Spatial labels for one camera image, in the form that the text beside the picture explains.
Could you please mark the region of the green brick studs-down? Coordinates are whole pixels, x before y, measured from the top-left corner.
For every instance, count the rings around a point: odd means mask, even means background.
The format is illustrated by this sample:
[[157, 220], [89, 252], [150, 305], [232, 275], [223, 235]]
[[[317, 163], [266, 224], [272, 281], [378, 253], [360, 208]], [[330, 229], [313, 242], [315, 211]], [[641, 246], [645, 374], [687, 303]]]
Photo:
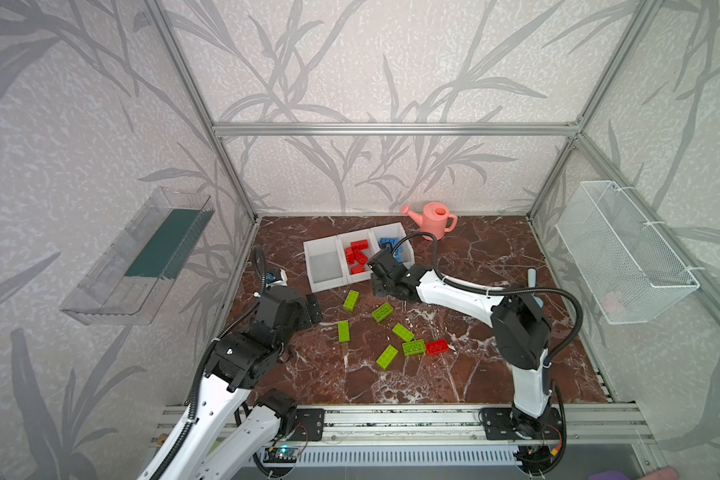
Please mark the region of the green brick studs-down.
[[372, 317], [376, 323], [380, 323], [387, 319], [394, 312], [394, 308], [388, 302], [385, 302], [372, 311]]

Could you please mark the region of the green brick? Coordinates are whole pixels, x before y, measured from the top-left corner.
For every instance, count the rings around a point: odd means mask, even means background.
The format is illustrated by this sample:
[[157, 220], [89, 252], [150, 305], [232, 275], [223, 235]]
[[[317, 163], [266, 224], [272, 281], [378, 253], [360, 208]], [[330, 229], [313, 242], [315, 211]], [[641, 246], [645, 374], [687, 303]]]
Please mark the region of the green brick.
[[358, 291], [349, 290], [343, 303], [343, 308], [349, 312], [353, 312], [357, 306], [360, 294]]
[[397, 357], [399, 351], [392, 345], [387, 345], [381, 355], [377, 358], [376, 363], [382, 370], [387, 370], [391, 363]]
[[339, 321], [337, 323], [338, 341], [346, 343], [350, 341], [350, 326], [348, 321]]
[[415, 339], [415, 334], [400, 323], [393, 327], [393, 332], [404, 342], [408, 343]]
[[412, 340], [402, 344], [403, 353], [406, 357], [424, 354], [426, 343], [423, 340]]

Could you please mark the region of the red tall brick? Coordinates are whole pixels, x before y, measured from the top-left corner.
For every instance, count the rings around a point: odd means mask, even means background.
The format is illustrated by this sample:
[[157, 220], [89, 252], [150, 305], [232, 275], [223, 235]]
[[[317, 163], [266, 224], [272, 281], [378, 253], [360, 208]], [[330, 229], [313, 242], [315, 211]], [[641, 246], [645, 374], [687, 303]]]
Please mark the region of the red tall brick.
[[353, 251], [362, 251], [369, 248], [369, 242], [367, 240], [358, 240], [350, 243], [350, 247]]

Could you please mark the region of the green brick bottom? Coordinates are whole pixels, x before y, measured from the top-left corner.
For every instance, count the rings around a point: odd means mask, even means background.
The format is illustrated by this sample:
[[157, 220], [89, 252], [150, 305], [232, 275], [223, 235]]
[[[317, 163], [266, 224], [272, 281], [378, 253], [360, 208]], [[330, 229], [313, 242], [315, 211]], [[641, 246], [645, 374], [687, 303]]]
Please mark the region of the green brick bottom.
[[376, 363], [382, 370], [387, 370], [391, 363], [397, 357], [399, 351], [392, 345], [387, 345], [381, 355], [377, 358]]

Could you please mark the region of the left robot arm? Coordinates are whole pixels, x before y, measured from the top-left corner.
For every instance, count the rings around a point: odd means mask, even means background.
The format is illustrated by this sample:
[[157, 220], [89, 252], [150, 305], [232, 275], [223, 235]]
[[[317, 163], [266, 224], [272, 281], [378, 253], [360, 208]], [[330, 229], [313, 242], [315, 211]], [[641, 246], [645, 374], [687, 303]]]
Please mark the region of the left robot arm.
[[141, 473], [143, 479], [231, 479], [267, 444], [294, 433], [297, 406], [272, 389], [244, 405], [278, 363], [292, 337], [322, 320], [314, 294], [269, 285], [250, 325], [214, 340], [192, 380], [189, 404]]

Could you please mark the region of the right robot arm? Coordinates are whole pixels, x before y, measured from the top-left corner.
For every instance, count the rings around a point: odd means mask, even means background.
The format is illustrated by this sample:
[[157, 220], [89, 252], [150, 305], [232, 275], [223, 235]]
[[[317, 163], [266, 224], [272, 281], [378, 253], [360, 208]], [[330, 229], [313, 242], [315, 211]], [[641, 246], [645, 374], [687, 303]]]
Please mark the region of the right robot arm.
[[[368, 266], [385, 295], [446, 307], [492, 328], [496, 348], [511, 367], [515, 422], [545, 419], [552, 394], [548, 370], [583, 326], [583, 308], [574, 295], [558, 288], [499, 289], [471, 284], [418, 263], [407, 267], [387, 250], [372, 256]], [[574, 308], [574, 326], [554, 347], [550, 345], [552, 322], [536, 300], [537, 294], [562, 297]]]

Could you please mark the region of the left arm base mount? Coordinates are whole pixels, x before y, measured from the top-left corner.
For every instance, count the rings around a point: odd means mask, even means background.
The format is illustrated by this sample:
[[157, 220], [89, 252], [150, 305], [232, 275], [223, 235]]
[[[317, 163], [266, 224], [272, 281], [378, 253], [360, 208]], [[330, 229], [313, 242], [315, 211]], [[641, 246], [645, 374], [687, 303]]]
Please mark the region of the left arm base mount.
[[292, 409], [284, 420], [280, 419], [273, 441], [321, 441], [326, 425], [325, 416], [326, 410], [322, 408]]

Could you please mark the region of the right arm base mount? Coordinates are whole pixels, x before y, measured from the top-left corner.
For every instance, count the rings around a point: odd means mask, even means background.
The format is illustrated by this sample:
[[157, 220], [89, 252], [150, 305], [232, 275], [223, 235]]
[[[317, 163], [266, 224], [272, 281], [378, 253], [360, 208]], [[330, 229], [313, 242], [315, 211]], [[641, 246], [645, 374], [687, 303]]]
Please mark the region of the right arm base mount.
[[486, 407], [478, 412], [478, 422], [487, 440], [538, 441], [560, 439], [565, 422], [557, 407], [533, 418], [514, 407]]

